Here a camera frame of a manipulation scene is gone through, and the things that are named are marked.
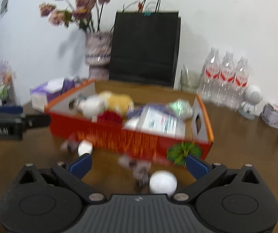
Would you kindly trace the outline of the white round ball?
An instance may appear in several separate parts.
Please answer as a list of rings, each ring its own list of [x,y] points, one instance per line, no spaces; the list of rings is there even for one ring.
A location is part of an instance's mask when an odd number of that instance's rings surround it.
[[[177,179],[169,171],[158,170],[149,179],[149,190],[152,194],[167,194],[167,196],[171,196],[176,189]]]

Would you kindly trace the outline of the yellow white plush toy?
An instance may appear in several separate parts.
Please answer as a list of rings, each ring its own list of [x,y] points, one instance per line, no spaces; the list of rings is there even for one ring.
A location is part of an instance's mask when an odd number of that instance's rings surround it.
[[[129,95],[102,91],[89,97],[78,97],[73,101],[73,108],[90,120],[96,119],[105,111],[125,117],[127,112],[134,108],[134,102]]]

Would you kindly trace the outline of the iridescent glitter bag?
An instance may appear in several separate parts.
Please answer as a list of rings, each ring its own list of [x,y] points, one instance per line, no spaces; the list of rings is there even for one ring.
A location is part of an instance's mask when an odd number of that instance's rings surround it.
[[[170,102],[166,107],[176,115],[177,118],[186,120],[193,117],[193,108],[188,100],[177,99],[174,102]]]

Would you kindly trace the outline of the white tape roll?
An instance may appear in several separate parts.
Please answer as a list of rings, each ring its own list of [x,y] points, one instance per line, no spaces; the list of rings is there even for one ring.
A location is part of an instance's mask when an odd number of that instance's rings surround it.
[[[79,143],[78,145],[78,150],[77,150],[77,153],[78,153],[78,156],[82,156],[84,154],[92,154],[92,151],[93,151],[93,145],[92,143],[88,142],[87,140],[83,140]]]

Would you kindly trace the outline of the white printed plastic packet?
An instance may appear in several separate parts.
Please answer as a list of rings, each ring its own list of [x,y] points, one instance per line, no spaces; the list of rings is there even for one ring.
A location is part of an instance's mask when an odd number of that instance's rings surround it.
[[[185,138],[185,123],[182,120],[152,106],[144,107],[138,117],[127,120],[123,129],[169,138]]]

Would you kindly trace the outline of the middle water bottle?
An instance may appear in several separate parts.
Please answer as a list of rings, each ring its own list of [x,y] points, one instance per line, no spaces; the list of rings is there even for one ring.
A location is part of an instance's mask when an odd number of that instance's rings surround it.
[[[227,51],[220,65],[218,80],[214,86],[213,103],[216,106],[224,105],[230,84],[235,77],[234,54]]]

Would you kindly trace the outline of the water bottle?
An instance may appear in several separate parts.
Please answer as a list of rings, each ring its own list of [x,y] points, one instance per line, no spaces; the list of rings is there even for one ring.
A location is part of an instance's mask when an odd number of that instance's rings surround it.
[[[218,80],[214,86],[213,103],[216,106],[224,105],[230,84],[235,77],[234,54],[227,51],[220,65]]]
[[[241,104],[244,90],[247,86],[249,78],[248,71],[248,59],[241,57],[240,61],[237,64],[235,77],[233,84],[231,86],[230,95],[228,98],[227,105],[232,110],[238,110]]]
[[[200,86],[197,90],[204,102],[210,102],[212,91],[220,73],[219,49],[211,48],[208,57],[204,61],[203,71],[200,79]]]

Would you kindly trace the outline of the purple knitted cloth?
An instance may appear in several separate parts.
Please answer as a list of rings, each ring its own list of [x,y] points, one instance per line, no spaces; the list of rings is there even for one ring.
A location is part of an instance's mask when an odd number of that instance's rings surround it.
[[[147,108],[153,108],[156,109],[157,111],[160,111],[162,113],[168,114],[168,115],[173,115],[173,113],[164,105],[164,104],[159,104],[159,103],[147,103],[145,105],[140,105],[137,106],[135,108],[133,108],[132,110],[128,110],[126,113],[126,118],[130,119],[133,117],[139,117],[142,112],[143,109],[147,107]]]

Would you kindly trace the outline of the left water bottle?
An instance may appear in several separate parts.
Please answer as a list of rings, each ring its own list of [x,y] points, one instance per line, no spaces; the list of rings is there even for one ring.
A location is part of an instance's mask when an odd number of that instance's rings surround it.
[[[212,91],[220,73],[219,49],[211,48],[208,57],[204,61],[203,71],[200,79],[200,86],[197,90],[204,102],[210,102]]]

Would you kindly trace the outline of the small printed tin box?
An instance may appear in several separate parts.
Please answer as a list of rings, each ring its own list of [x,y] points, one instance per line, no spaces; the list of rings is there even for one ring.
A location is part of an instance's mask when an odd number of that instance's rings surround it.
[[[268,126],[278,129],[278,106],[266,103],[261,112],[261,118]]]

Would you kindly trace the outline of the white robot figurine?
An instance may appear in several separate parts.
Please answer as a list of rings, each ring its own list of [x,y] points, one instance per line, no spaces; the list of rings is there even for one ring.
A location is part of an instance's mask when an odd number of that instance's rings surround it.
[[[244,94],[244,100],[239,107],[239,113],[246,119],[255,118],[256,106],[262,101],[263,95],[259,86],[249,85]]]

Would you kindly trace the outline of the purple white ceramic vase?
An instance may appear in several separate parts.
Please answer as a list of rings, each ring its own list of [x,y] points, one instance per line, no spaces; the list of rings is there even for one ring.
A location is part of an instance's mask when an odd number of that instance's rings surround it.
[[[87,34],[85,48],[85,64],[89,68],[88,79],[108,81],[112,50],[112,33],[97,32]]]

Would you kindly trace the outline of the right water bottle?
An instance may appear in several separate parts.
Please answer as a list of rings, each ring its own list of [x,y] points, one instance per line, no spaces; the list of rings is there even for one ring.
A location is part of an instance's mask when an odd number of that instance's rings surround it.
[[[233,84],[231,86],[230,95],[228,98],[227,105],[232,110],[238,110],[241,104],[244,90],[247,86],[249,78],[248,71],[248,59],[241,57],[240,61],[237,64],[235,77]]]

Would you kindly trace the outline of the dried pink rose bouquet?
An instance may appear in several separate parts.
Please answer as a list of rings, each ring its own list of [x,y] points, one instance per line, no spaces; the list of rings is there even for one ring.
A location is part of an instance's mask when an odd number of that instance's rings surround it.
[[[39,12],[41,17],[47,17],[54,26],[69,27],[76,24],[79,29],[88,33],[99,33],[104,5],[111,0],[54,0],[65,1],[66,9],[58,9],[52,3],[41,3]]]

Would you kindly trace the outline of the black paper shopping bag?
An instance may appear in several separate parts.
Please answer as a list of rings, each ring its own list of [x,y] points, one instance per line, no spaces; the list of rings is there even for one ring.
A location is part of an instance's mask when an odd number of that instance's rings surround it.
[[[109,63],[111,81],[173,87],[180,47],[178,11],[117,12]]]

